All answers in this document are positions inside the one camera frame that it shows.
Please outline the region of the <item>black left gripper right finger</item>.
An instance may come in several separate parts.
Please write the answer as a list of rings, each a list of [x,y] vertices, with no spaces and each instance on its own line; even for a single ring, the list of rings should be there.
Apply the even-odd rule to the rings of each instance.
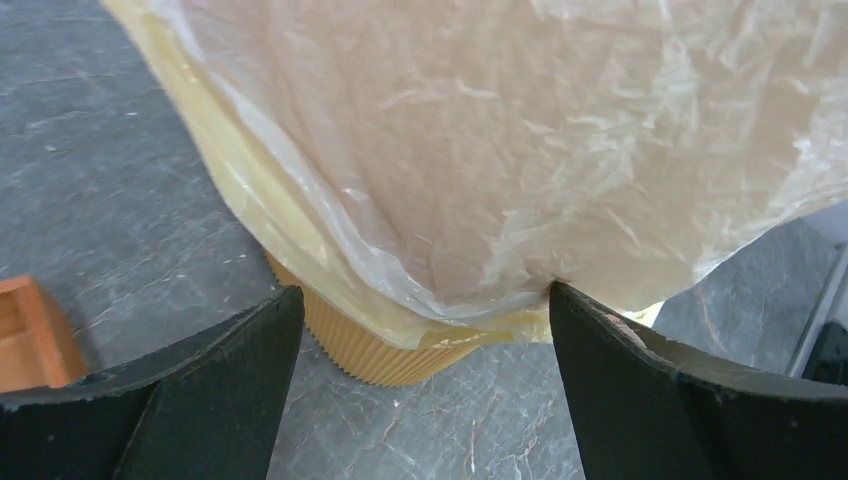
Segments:
[[[553,345],[589,479],[843,479],[847,386],[725,360],[572,287]]]

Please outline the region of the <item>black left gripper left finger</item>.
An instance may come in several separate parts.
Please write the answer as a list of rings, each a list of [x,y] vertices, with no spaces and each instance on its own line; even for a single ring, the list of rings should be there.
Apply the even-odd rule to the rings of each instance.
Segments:
[[[1,397],[5,479],[263,479],[304,327],[288,287],[68,386]]]

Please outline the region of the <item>yellow plastic trash bin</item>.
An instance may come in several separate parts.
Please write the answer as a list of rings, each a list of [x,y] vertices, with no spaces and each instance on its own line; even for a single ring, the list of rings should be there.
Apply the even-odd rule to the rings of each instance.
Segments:
[[[302,288],[305,326],[332,362],[347,375],[382,387],[421,383],[477,349],[475,345],[404,350],[348,319],[310,288]]]

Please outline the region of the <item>translucent white trash bag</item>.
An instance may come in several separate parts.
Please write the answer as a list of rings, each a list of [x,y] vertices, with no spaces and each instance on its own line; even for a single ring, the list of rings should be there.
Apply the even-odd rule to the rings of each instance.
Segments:
[[[110,1],[234,215],[399,348],[644,310],[847,196],[843,1]]]

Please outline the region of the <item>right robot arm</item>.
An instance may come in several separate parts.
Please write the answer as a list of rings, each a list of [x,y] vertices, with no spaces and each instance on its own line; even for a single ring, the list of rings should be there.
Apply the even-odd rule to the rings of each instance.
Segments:
[[[837,322],[826,322],[810,353],[802,378],[820,383],[848,386],[847,330]]]

